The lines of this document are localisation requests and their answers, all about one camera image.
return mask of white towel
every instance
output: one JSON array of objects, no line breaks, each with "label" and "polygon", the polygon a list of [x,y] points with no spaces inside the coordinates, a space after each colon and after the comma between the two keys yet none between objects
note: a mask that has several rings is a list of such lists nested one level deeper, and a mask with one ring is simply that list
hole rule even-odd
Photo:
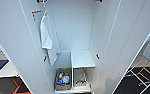
[{"label": "white towel", "polygon": [[43,15],[40,29],[42,48],[47,49],[49,62],[53,65],[57,59],[57,53],[60,53],[60,48],[56,36],[55,25],[49,14]]}]

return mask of coat hook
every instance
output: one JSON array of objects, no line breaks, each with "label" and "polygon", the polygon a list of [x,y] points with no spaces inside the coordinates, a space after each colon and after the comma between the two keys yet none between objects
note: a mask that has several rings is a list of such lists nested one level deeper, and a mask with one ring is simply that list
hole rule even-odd
[{"label": "coat hook", "polygon": [[[47,2],[48,0],[45,0],[44,2]],[[39,2],[43,2],[43,0],[42,1],[39,1],[39,0],[37,0],[37,2],[39,3]]]}]

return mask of towel on shelf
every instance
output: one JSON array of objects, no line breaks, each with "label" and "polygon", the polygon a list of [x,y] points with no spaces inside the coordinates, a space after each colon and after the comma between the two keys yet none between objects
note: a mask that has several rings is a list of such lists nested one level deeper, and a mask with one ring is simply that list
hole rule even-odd
[{"label": "towel on shelf", "polygon": [[57,53],[60,53],[60,47],[56,35],[53,19],[49,14],[43,15],[40,25],[42,48],[47,49],[49,62],[51,65],[57,59]]}]

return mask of wardrobe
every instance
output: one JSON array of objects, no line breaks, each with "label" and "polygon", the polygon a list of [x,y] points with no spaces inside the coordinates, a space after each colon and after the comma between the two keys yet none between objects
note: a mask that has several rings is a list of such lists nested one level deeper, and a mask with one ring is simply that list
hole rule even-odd
[{"label": "wardrobe", "polygon": [[43,2],[0,0],[0,48],[30,92],[55,94],[57,69],[72,68],[72,53],[80,58],[86,52],[80,66],[87,69],[90,91],[113,94],[150,35],[150,0],[47,0],[44,4],[61,49],[54,65],[41,48]]}]

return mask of white shelf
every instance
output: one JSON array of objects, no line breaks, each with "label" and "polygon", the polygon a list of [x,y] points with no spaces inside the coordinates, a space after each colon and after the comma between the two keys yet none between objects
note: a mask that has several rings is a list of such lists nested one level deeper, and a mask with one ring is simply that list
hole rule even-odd
[{"label": "white shelf", "polygon": [[62,93],[84,93],[84,92],[90,92],[90,86],[89,83],[86,84],[86,86],[80,86],[80,87],[72,87],[71,90],[62,90],[62,91],[56,91],[55,94],[62,94]]},{"label": "white shelf", "polygon": [[18,73],[14,69],[11,62],[8,62],[1,70],[0,70],[0,78],[2,77],[14,77],[17,76]]},{"label": "white shelf", "polygon": [[95,67],[88,50],[71,51],[71,63],[73,68]]}]

